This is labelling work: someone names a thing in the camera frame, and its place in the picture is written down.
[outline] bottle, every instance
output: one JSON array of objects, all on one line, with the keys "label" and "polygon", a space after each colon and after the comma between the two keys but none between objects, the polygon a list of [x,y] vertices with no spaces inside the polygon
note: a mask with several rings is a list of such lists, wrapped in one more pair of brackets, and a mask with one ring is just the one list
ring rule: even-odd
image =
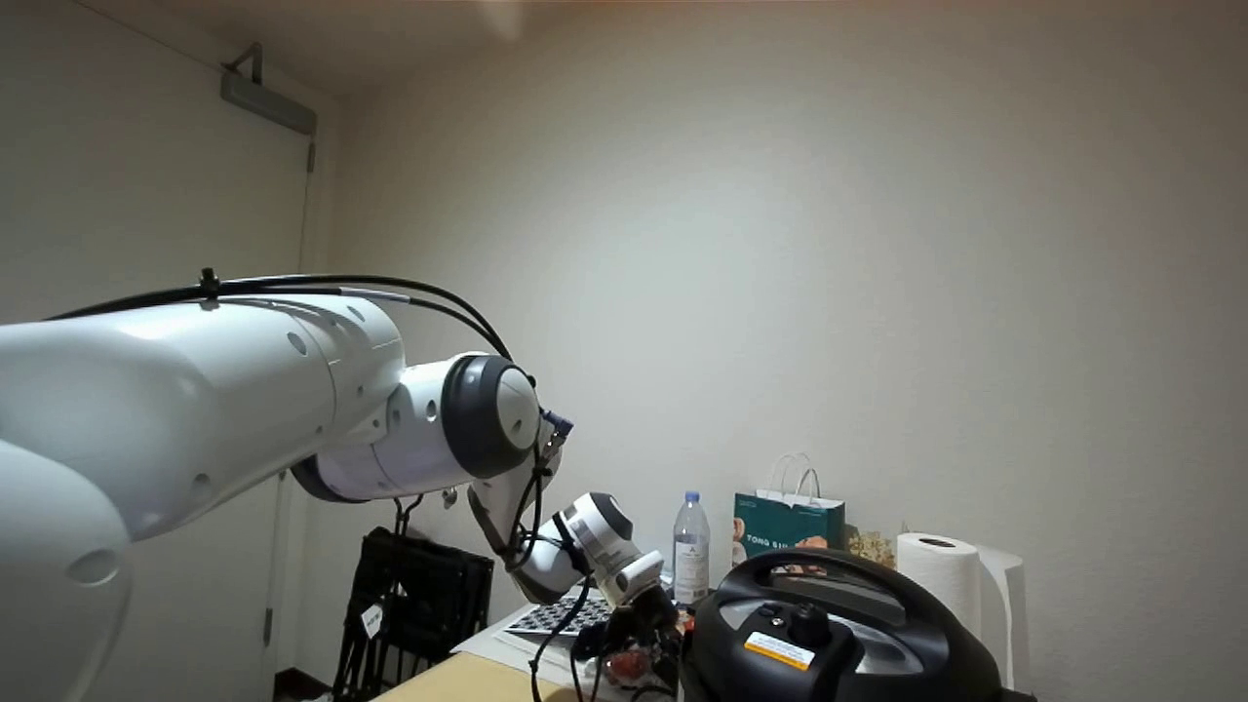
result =
[{"label": "bottle", "polygon": [[671,529],[671,604],[689,607],[711,583],[711,525],[698,490],[674,516]]}]

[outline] black equipment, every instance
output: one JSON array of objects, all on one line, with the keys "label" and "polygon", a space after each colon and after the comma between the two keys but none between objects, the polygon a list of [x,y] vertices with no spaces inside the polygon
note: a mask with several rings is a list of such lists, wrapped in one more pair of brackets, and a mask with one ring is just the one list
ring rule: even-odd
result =
[{"label": "black equipment", "polygon": [[685,702],[1022,702],[921,583],[837,549],[778,549],[693,604]]}]

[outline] plastic bottle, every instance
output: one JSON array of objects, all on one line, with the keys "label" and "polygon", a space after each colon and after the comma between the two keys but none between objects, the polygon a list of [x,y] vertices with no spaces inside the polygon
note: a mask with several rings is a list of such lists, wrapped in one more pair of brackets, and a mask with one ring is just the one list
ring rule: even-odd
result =
[{"label": "plastic bottle", "polygon": [[693,604],[711,583],[711,525],[698,490],[674,516],[671,529],[671,604]]}]

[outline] door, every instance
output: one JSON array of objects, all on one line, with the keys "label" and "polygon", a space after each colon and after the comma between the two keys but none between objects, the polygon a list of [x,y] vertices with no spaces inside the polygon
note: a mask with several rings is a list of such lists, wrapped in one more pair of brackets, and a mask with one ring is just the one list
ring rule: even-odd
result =
[{"label": "door", "polygon": [[[0,325],[203,266],[298,270],[310,139],[226,104],[210,61],[87,5],[3,0],[0,92]],[[128,620],[91,699],[268,699],[275,549],[275,479],[133,544]]]}]

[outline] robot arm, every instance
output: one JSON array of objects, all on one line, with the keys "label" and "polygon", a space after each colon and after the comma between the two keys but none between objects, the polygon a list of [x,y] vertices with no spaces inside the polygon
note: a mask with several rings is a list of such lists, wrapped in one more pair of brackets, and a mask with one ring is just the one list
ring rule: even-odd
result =
[{"label": "robot arm", "polygon": [[126,544],[286,469],[324,500],[468,482],[509,570],[529,598],[557,598],[598,540],[549,549],[546,525],[519,523],[567,432],[503,353],[406,367],[377,305],[317,283],[8,325],[0,579],[15,612],[0,624],[0,690],[83,699],[126,616]]}]

